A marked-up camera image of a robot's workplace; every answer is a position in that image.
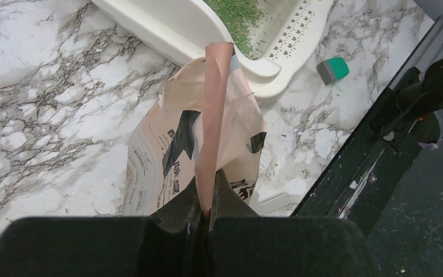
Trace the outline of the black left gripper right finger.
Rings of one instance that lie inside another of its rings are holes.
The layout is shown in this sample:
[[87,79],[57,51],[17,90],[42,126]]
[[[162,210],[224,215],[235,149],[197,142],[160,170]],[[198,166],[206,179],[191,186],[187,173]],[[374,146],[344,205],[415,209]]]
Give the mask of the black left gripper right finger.
[[376,276],[360,229],[329,217],[263,217],[215,175],[208,231],[212,276]]

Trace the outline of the grey bag sealing clip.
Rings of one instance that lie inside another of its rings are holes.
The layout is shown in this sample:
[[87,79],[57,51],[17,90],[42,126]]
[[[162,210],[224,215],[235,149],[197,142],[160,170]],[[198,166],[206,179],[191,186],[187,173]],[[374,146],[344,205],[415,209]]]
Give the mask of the grey bag sealing clip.
[[249,207],[259,216],[265,216],[291,203],[291,196],[287,192],[274,194],[268,198],[261,198],[255,191],[250,199]]

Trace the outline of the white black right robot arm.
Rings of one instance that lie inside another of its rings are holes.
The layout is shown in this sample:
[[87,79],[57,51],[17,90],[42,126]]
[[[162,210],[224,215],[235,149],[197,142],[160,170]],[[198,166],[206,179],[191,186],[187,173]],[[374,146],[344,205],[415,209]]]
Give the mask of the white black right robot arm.
[[443,108],[443,59],[436,61],[419,79],[420,70],[408,69],[371,121],[376,134],[389,133],[399,122],[412,121]]

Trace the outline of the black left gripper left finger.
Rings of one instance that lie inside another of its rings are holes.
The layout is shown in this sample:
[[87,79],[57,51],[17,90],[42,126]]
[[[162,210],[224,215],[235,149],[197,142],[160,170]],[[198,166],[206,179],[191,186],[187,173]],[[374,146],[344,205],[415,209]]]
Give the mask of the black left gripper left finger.
[[148,217],[28,217],[0,236],[0,276],[201,276],[195,182]]

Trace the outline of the orange cat litter bag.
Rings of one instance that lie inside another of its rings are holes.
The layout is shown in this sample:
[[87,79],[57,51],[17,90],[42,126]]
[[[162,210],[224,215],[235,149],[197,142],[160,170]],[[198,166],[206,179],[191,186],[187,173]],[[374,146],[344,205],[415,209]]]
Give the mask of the orange cat litter bag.
[[266,123],[234,44],[211,43],[168,79],[128,141],[124,215],[148,216],[194,177],[223,170],[249,203],[259,175]]

